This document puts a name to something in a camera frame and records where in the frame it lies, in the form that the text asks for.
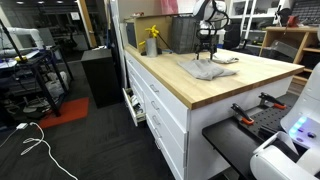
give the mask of folded towel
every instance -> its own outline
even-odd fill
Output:
[[[220,64],[230,64],[230,63],[235,63],[238,62],[238,58],[231,57],[226,54],[221,54],[221,53],[215,53],[212,56],[212,61],[215,63],[220,63]]]
[[[230,76],[238,71],[225,69],[208,59],[178,62],[178,64],[197,79],[212,80],[214,77]]]

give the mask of wooden countertop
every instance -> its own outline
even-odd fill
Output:
[[[233,76],[206,81],[195,79],[177,64],[178,61],[190,61],[194,54],[162,54],[148,58],[141,56],[132,46],[126,46],[125,50],[191,110],[295,75],[304,69],[301,65],[218,49],[218,53],[239,58],[237,63],[222,66],[240,71]],[[200,53],[200,58],[207,57],[209,53]]]
[[[267,31],[279,31],[284,32],[286,30],[285,27],[267,27]],[[300,28],[287,28],[287,32],[311,32],[311,33],[317,33],[318,28],[316,27],[300,27]]]

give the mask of drawer handle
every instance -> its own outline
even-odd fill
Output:
[[[158,148],[159,150],[161,150],[161,147],[159,146],[158,141],[157,141],[157,140],[154,140],[154,142],[156,143],[157,148]]]
[[[161,134],[159,133],[158,129],[157,128],[154,128],[154,132],[156,132],[157,136],[159,138],[162,138]]]
[[[160,123],[159,123],[159,121],[158,121],[158,119],[157,119],[157,116],[153,115],[153,116],[152,116],[152,119],[153,119],[153,121],[156,123],[156,125],[160,125]]]
[[[150,85],[150,88],[152,89],[152,91],[154,91],[154,92],[159,92],[159,90],[158,89],[156,89],[156,87],[154,87],[154,85],[153,84],[151,84]]]
[[[151,104],[155,110],[159,110],[158,106],[156,105],[156,103],[154,101],[152,101]]]

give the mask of gray carpet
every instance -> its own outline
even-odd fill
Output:
[[[124,103],[97,109],[81,63],[70,67],[75,81],[66,101],[89,97],[89,114],[44,130],[60,165],[78,179],[174,179],[149,129],[134,126]],[[0,134],[0,143],[9,133]],[[19,130],[0,148],[1,180],[72,179],[54,164],[44,144],[21,156],[30,146],[22,142],[29,137],[40,138],[40,131],[34,126]]]

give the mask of red mat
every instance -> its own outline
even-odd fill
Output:
[[[60,117],[56,117],[51,113],[50,116],[43,118],[39,125],[41,128],[48,128],[87,117],[88,105],[89,98],[65,102],[60,107]]]

